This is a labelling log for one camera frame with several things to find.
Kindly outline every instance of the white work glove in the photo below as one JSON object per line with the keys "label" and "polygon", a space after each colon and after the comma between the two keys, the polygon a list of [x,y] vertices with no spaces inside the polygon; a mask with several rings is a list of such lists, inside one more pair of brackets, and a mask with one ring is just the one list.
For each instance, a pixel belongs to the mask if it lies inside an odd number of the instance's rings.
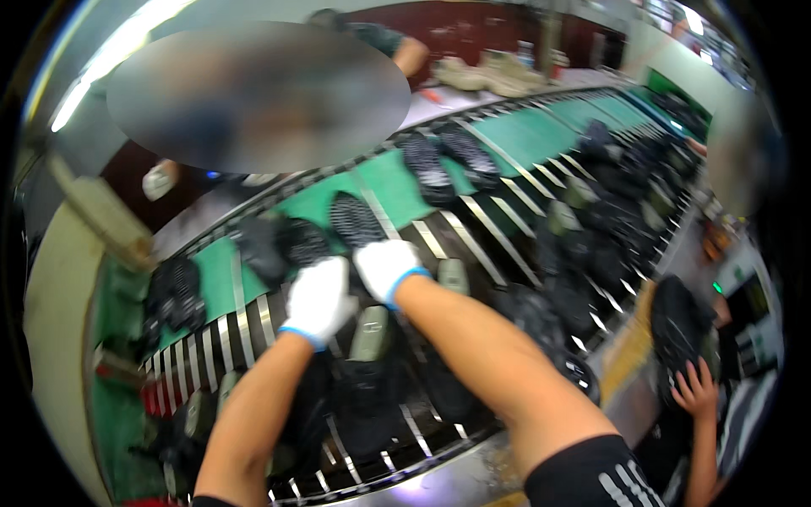
{"label": "white work glove", "polygon": [[392,310],[399,310],[394,293],[403,280],[412,274],[431,277],[420,265],[417,247],[400,239],[370,243],[355,251],[354,262],[369,293]]}
{"label": "white work glove", "polygon": [[347,294],[349,263],[329,257],[298,272],[287,300],[287,320],[279,328],[305,337],[316,352],[327,344],[358,306]]}

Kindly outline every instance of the green shirt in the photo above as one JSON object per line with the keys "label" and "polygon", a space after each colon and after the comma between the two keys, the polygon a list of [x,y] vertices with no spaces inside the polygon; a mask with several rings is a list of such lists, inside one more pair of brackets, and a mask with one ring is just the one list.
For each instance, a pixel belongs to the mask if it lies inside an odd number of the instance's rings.
{"label": "green shirt", "polygon": [[347,23],[346,27],[352,37],[366,42],[389,58],[394,56],[397,48],[400,47],[400,42],[405,37],[397,30],[377,23]]}

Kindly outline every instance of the plastic bottle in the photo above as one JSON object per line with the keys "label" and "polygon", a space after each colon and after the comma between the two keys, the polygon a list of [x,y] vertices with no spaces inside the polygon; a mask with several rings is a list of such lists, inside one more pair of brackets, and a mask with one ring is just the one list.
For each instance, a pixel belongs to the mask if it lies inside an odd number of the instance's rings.
{"label": "plastic bottle", "polygon": [[518,61],[529,67],[530,69],[535,65],[535,56],[532,49],[535,44],[527,41],[518,41]]}

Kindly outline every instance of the ceiling light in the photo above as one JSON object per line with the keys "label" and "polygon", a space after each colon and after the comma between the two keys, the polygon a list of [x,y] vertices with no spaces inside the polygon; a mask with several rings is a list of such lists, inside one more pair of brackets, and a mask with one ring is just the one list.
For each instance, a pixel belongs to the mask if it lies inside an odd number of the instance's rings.
{"label": "ceiling light", "polygon": [[687,6],[681,6],[681,8],[684,9],[684,15],[687,16],[687,23],[690,25],[690,29],[693,30],[696,35],[704,35],[704,24],[702,23],[701,16]]}
{"label": "ceiling light", "polygon": [[709,53],[707,53],[705,50],[702,49],[701,51],[699,51],[699,56],[702,57],[702,60],[704,60],[704,62],[709,63],[710,67],[712,67],[712,55],[710,55]]}
{"label": "ceiling light", "polygon": [[90,58],[78,82],[73,85],[62,101],[62,106],[51,125],[51,131],[56,132],[65,126],[82,101],[84,94],[90,89],[90,83],[108,75],[119,63],[145,46],[148,42],[148,34],[153,28],[167,19],[175,17],[194,1],[149,0],[143,4],[113,32],[113,35],[109,36],[96,54]]}

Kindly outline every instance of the blue glove cuff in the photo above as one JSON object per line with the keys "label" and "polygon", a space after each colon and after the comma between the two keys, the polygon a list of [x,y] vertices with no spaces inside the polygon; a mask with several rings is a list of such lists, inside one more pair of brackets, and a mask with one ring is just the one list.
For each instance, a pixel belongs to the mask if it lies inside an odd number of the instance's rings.
{"label": "blue glove cuff", "polygon": [[397,292],[397,287],[400,286],[400,284],[403,282],[403,280],[405,280],[407,277],[409,277],[411,275],[423,275],[424,277],[429,277],[431,279],[433,278],[431,276],[431,272],[428,271],[427,269],[425,269],[423,266],[417,266],[416,268],[411,268],[408,271],[406,271],[405,273],[403,273],[397,279],[397,281],[395,281],[392,284],[391,288],[386,293],[386,300],[385,300],[384,304],[386,305],[386,307],[389,310],[394,310],[395,312],[400,311],[400,308],[394,303],[394,293]]}
{"label": "blue glove cuff", "polygon": [[315,352],[324,352],[325,350],[327,350],[327,344],[324,343],[324,341],[321,340],[321,338],[317,337],[314,334],[310,334],[307,331],[302,331],[299,328],[292,328],[286,325],[281,326],[277,331],[277,333],[281,333],[282,331],[290,331],[291,333],[298,334],[300,337],[310,342],[310,345],[312,345],[312,348],[315,349]]}

